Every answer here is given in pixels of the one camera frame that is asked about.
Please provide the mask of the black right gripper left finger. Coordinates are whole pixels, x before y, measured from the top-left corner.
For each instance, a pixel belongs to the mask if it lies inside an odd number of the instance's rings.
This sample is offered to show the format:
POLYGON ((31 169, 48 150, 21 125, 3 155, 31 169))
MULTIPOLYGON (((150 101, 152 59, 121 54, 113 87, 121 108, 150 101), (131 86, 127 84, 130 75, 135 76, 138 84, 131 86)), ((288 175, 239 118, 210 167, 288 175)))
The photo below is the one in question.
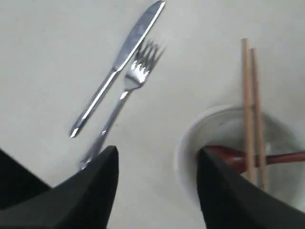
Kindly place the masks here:
POLYGON ((106 147, 85 169, 55 187, 0 154, 3 229, 105 229, 119 178, 119 152, 106 147))

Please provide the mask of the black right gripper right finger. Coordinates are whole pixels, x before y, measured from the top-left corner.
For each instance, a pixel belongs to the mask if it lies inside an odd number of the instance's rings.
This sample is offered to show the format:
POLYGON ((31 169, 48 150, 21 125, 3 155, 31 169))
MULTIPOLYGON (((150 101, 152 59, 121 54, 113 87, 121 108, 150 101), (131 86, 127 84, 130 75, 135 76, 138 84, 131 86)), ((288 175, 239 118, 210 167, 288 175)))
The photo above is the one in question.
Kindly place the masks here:
POLYGON ((208 229, 303 229, 305 214, 237 174, 217 154, 201 148, 197 193, 208 229))

